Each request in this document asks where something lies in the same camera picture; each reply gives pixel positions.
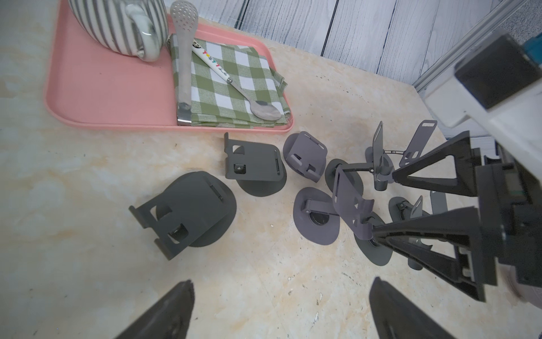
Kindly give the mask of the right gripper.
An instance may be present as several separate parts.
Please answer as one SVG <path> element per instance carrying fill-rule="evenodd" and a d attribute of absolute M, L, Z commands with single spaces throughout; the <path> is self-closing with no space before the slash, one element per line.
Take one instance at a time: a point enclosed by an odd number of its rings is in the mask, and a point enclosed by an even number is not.
<path fill-rule="evenodd" d="M 541 183 L 510 152 L 485 158 L 464 131 L 393 172 L 412 188 L 478 198 L 478 209 L 374 227 L 373 237 L 478 302 L 499 266 L 511 291 L 541 301 Z"/>

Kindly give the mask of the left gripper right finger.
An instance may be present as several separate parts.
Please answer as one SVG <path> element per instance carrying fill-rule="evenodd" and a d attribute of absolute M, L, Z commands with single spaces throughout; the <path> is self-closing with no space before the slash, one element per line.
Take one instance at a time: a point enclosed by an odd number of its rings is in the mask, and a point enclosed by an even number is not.
<path fill-rule="evenodd" d="M 379 338 L 454 338 L 400 291 L 379 277 L 373 281 L 369 301 Z"/>

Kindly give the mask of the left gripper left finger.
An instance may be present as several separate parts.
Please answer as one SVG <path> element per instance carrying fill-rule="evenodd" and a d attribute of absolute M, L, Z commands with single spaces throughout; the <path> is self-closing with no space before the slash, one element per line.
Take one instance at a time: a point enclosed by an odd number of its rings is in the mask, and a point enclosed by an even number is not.
<path fill-rule="evenodd" d="M 193 282 L 179 282 L 117 338 L 186 338 L 194 305 Z"/>

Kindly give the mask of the dark green phone stand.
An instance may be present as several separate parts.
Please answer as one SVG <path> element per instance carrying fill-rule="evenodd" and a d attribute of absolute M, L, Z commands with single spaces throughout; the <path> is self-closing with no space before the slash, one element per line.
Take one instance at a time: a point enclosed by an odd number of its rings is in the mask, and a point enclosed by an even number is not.
<path fill-rule="evenodd" d="M 392 172 L 395 169 L 389 154 L 403 155 L 405 151 L 385 151 L 383 148 L 383 122 L 378 124 L 373 135 L 372 146 L 365 151 L 366 162 L 349 164 L 341 159 L 333 159 L 325 169 L 324 178 L 327 187 L 333 191 L 335 187 L 335 175 L 338 167 L 341 167 L 359 194 L 364 192 L 364 183 L 358 172 L 370 172 L 373 175 L 373 183 L 376 191 L 383 192 L 388 183 L 393 183 Z"/>
<path fill-rule="evenodd" d="M 271 144 L 231 139 L 224 134 L 225 177 L 251 196 L 266 197 L 281 191 L 287 173 L 279 149 Z"/>
<path fill-rule="evenodd" d="M 142 228 L 155 232 L 155 244 L 172 260 L 187 247 L 219 240 L 234 221 L 237 201 L 221 180 L 197 171 L 180 176 L 161 194 L 129 210 Z"/>
<path fill-rule="evenodd" d="M 360 250 L 371 263 L 377 266 L 385 266 L 389 263 L 393 253 L 391 249 L 379 245 L 374 239 L 360 240 L 357 236 L 354 236 L 354 239 Z"/>
<path fill-rule="evenodd" d="M 441 192 L 430 192 L 430 198 L 431 202 L 433 203 L 433 195 L 444 199 L 444 211 L 447 211 L 447 203 L 446 203 L 446 197 L 444 193 Z M 392 218 L 392 221 L 394 223 L 411 220 L 414 218 L 420 218 L 420 217 L 426 217 L 431 216 L 430 213 L 423 210 L 423 196 L 419 196 L 418 200 L 415 204 L 410 203 L 407 199 L 401 196 L 396 196 L 394 198 L 391 198 L 391 200 L 388 203 L 388 208 L 390 212 L 390 216 Z M 421 238 L 416 237 L 410 237 L 408 239 L 409 243 L 415 244 L 416 246 L 420 248 L 424 248 L 427 250 L 431 250 L 433 245 L 424 244 L 421 240 Z M 408 266 L 409 268 L 415 270 L 415 271 L 421 271 L 423 269 L 423 266 L 421 264 L 418 264 L 415 260 L 412 258 L 408 258 Z"/>

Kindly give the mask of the green checkered cloth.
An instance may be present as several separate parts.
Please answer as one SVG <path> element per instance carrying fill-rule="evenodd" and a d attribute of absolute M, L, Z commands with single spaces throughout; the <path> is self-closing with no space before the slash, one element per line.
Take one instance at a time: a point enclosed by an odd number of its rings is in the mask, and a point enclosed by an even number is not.
<path fill-rule="evenodd" d="M 252 46 L 228 45 L 196 39 L 202 48 L 221 65 L 232 81 L 253 100 L 276 107 L 277 121 L 255 116 L 249 101 L 232 84 L 202 59 L 192 54 L 191 125 L 238 129 L 288 129 L 293 124 L 292 110 L 285 98 L 285 78 L 273 69 L 268 59 Z"/>

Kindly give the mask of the pink tray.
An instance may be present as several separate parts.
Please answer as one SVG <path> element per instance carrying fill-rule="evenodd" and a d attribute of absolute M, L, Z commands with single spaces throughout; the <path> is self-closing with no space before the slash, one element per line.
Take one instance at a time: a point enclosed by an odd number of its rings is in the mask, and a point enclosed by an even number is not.
<path fill-rule="evenodd" d="M 81 28 L 67 1 L 59 2 L 45 107 L 59 121 L 85 129 L 231 131 L 176 123 L 172 61 L 119 55 Z"/>

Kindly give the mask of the right aluminium frame post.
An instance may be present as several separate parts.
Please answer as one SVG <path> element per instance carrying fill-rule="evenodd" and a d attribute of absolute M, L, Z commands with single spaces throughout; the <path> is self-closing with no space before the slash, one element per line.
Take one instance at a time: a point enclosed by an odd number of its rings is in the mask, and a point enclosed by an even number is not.
<path fill-rule="evenodd" d="M 439 58 L 429 69 L 421 74 L 413 84 L 418 93 L 437 79 L 446 69 L 452 66 L 461 56 L 477 46 L 489 33 L 502 25 L 517 12 L 527 1 L 501 1 L 492 11 L 482 18 L 457 44 Z"/>

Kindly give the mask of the white handled spoon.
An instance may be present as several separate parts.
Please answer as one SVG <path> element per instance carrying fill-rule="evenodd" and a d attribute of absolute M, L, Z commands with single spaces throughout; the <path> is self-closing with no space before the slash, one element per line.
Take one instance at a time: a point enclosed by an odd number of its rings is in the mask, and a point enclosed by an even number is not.
<path fill-rule="evenodd" d="M 285 124 L 284 79 L 252 47 L 195 40 L 193 124 L 234 127 Z"/>

